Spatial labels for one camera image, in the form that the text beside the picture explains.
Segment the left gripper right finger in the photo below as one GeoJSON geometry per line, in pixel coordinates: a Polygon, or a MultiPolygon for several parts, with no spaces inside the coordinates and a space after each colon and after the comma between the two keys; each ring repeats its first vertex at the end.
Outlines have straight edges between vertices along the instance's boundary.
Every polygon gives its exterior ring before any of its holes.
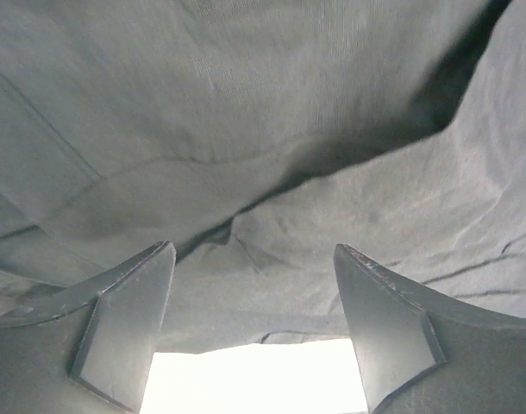
{"type": "Polygon", "coordinates": [[[345,244],[334,266],[371,413],[526,413],[526,319],[446,296],[345,244]]]}

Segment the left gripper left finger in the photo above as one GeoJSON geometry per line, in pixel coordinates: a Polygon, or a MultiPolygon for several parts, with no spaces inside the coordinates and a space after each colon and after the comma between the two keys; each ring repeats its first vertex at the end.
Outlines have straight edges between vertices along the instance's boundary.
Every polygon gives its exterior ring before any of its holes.
{"type": "Polygon", "coordinates": [[[158,242],[0,316],[0,413],[137,413],[176,260],[158,242]]]}

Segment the black long sleeve shirt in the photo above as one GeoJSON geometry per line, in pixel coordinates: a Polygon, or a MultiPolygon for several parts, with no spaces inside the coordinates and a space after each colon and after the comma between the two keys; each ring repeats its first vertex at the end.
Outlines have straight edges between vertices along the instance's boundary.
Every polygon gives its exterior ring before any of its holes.
{"type": "Polygon", "coordinates": [[[160,241],[162,351],[345,336],[338,244],[526,318],[526,1],[0,1],[0,315],[160,241]]]}

